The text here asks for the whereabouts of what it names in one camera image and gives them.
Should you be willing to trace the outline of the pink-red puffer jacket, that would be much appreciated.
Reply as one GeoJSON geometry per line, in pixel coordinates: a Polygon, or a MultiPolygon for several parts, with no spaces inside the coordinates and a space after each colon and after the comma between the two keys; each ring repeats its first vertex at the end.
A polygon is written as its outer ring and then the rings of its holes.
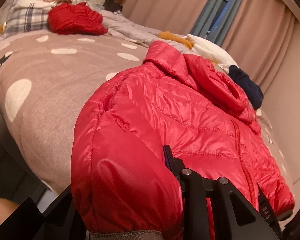
{"type": "Polygon", "coordinates": [[[180,239],[184,205],[163,146],[209,179],[228,178],[258,208],[263,192],[275,215],[295,200],[256,111],[209,60],[153,42],[141,66],[118,73],[82,108],[74,129],[71,193],[93,233],[156,230],[180,239]]]}

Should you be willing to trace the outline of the navy blue garment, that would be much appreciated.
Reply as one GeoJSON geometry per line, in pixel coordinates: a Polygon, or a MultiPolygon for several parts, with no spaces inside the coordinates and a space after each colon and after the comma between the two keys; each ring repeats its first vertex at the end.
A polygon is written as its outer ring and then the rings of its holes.
{"type": "Polygon", "coordinates": [[[247,73],[238,68],[236,65],[231,65],[229,67],[229,76],[237,85],[239,85],[239,87],[243,89],[253,109],[259,109],[262,106],[264,98],[260,87],[250,79],[247,73]]]}

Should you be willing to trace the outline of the white goose plush toy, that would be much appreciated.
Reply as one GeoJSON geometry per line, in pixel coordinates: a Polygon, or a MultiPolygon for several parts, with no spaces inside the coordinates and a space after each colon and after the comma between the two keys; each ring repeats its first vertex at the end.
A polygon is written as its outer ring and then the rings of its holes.
{"type": "Polygon", "coordinates": [[[230,66],[234,65],[238,68],[238,64],[228,52],[207,39],[191,34],[179,37],[169,31],[158,33],[158,38],[178,42],[179,44],[184,45],[189,53],[197,54],[210,60],[215,66],[222,68],[227,74],[229,73],[230,66]]]}

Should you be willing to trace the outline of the pink curtain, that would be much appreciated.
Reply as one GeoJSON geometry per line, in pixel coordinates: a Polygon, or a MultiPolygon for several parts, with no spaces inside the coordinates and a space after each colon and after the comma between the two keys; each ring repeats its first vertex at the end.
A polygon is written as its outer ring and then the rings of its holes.
{"type": "MultiPolygon", "coordinates": [[[[208,0],[124,0],[131,21],[190,34],[208,0]]],[[[243,0],[220,45],[262,90],[273,81],[288,49],[295,16],[282,0],[243,0]]]]}

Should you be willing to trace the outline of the blue-grey curtain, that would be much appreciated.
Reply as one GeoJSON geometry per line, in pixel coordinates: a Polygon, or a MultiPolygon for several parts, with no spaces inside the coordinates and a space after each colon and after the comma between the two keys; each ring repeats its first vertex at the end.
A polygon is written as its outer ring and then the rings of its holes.
{"type": "Polygon", "coordinates": [[[208,0],[190,34],[220,46],[243,0],[208,0]]]}

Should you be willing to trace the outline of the light grey blanket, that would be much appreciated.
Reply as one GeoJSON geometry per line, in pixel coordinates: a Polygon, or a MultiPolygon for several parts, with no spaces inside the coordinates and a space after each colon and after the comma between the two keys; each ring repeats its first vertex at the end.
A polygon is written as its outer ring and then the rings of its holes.
{"type": "Polygon", "coordinates": [[[149,47],[154,41],[162,41],[183,54],[188,54],[190,52],[190,50],[181,43],[159,38],[158,34],[160,31],[157,29],[136,24],[121,14],[114,14],[107,10],[99,10],[98,13],[103,17],[103,26],[108,28],[108,31],[112,36],[138,43],[144,47],[149,47]]]}

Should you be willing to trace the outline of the person's knee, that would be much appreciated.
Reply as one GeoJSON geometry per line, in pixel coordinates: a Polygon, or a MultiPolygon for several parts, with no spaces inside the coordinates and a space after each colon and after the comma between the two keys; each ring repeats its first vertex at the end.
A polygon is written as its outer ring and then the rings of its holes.
{"type": "Polygon", "coordinates": [[[0,224],[2,224],[17,208],[19,204],[0,198],[0,224]]]}

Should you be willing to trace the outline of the brown polka dot duvet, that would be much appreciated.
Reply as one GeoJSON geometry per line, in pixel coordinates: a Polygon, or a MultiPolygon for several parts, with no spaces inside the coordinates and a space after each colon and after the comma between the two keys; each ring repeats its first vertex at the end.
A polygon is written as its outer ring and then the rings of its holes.
{"type": "MultiPolygon", "coordinates": [[[[48,187],[71,185],[78,116],[96,90],[141,66],[149,48],[107,35],[34,31],[0,39],[0,109],[30,169],[48,187]]],[[[271,156],[271,125],[256,111],[271,156]]]]}

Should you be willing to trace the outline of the black garment by pillow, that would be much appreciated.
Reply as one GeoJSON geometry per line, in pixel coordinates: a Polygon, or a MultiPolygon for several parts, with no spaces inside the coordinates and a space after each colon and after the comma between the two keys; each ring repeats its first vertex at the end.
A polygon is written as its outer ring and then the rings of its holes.
{"type": "Polygon", "coordinates": [[[116,3],[114,0],[105,0],[103,6],[105,10],[118,14],[121,13],[123,9],[123,6],[119,3],[116,3]]]}

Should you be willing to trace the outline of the folded dark red puffer jacket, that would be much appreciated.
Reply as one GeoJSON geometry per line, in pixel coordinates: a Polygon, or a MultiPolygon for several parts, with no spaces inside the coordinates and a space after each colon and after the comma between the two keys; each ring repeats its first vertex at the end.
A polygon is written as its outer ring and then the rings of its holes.
{"type": "Polygon", "coordinates": [[[60,35],[87,34],[104,35],[103,16],[92,10],[85,2],[71,5],[62,3],[48,13],[50,29],[60,35]]]}

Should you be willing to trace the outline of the plaid pillow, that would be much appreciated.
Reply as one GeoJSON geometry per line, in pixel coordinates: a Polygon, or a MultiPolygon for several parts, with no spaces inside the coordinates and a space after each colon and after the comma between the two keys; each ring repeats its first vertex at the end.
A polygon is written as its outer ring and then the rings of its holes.
{"type": "Polygon", "coordinates": [[[63,2],[44,0],[12,0],[4,24],[2,36],[48,29],[49,11],[63,2]]]}

